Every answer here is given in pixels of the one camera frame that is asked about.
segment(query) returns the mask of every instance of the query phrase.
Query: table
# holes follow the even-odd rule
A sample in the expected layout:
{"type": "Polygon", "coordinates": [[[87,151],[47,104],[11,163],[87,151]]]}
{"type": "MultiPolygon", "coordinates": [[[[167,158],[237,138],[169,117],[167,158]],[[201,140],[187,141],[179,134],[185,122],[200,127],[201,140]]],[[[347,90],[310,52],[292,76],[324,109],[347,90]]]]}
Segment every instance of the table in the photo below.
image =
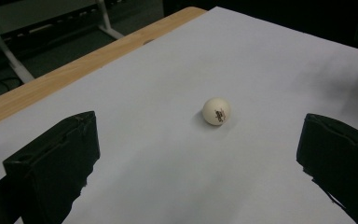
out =
{"type": "Polygon", "coordinates": [[[27,84],[25,109],[2,96],[0,161],[94,110],[102,157],[65,223],[353,223],[302,172],[296,147],[307,113],[358,129],[358,49],[219,7],[184,12],[197,18],[113,62],[101,49],[27,84]],[[32,94],[67,72],[82,78],[32,94]],[[214,96],[232,106],[220,128],[200,116],[214,96]]]}

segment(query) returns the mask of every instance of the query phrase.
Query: dark floor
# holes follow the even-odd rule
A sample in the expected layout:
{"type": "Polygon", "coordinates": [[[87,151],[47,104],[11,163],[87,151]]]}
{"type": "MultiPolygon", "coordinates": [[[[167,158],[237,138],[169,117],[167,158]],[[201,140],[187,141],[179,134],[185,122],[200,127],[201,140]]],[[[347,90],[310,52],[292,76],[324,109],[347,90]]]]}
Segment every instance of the dark floor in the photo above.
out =
{"type": "MultiPolygon", "coordinates": [[[[108,9],[112,27],[128,35],[163,18],[159,0],[118,1],[108,9]]],[[[53,27],[7,41],[9,48],[34,77],[41,77],[115,39],[95,25],[98,11],[61,22],[53,27]]],[[[21,84],[0,52],[0,94],[21,84]]]]}

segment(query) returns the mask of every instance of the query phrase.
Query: white ball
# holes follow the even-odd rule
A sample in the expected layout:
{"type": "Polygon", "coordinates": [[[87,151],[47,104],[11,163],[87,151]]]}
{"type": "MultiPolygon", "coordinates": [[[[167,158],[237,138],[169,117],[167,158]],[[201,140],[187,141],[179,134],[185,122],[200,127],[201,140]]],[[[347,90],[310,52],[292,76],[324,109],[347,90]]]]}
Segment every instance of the white ball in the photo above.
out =
{"type": "Polygon", "coordinates": [[[222,125],[230,117],[231,107],[229,103],[219,97],[208,100],[202,108],[202,116],[212,125],[222,125]]]}

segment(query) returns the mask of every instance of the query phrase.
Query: black object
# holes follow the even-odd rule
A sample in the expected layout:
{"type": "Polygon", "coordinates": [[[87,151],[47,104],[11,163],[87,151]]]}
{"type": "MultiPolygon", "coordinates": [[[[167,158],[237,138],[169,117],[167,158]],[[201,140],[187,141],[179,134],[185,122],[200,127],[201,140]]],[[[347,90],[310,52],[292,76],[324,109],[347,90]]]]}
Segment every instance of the black object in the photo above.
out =
{"type": "Polygon", "coordinates": [[[313,182],[358,223],[358,130],[308,114],[296,157],[313,182]]]}
{"type": "Polygon", "coordinates": [[[4,160],[0,224],[62,223],[99,158],[94,112],[62,120],[4,160]]]}

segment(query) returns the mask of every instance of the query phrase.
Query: wooden strip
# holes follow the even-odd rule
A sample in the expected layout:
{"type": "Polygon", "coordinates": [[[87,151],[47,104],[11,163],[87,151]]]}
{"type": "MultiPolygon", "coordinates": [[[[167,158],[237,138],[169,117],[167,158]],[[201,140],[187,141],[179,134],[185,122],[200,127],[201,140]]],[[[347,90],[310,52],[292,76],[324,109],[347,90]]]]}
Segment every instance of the wooden strip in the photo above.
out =
{"type": "Polygon", "coordinates": [[[0,96],[0,120],[49,96],[81,77],[111,63],[113,60],[140,48],[169,31],[191,21],[206,11],[196,7],[185,8],[169,17],[156,21],[143,29],[66,64],[42,77],[0,96]]]}

